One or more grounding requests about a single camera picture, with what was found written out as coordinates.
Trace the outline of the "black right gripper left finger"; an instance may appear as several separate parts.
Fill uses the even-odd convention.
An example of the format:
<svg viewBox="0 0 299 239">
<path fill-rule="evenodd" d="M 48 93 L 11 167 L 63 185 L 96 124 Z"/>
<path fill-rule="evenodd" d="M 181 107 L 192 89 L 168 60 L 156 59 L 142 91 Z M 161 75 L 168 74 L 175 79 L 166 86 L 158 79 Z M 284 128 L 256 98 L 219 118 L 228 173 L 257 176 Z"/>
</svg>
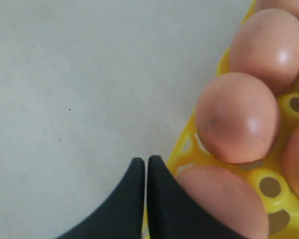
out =
<svg viewBox="0 0 299 239">
<path fill-rule="evenodd" d="M 140 239 L 145 204 L 145 162 L 133 158 L 109 197 L 60 239 Z"/>
</svg>

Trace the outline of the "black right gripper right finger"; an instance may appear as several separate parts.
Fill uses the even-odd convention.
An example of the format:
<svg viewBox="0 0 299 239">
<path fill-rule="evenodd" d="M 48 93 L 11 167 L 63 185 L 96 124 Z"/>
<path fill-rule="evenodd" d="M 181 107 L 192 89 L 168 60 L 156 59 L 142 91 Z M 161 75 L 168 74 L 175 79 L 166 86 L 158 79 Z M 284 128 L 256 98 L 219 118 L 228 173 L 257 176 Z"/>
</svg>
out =
<svg viewBox="0 0 299 239">
<path fill-rule="evenodd" d="M 147 217 L 152 239 L 241 239 L 202 209 L 176 182 L 162 158 L 148 161 Z"/>
</svg>

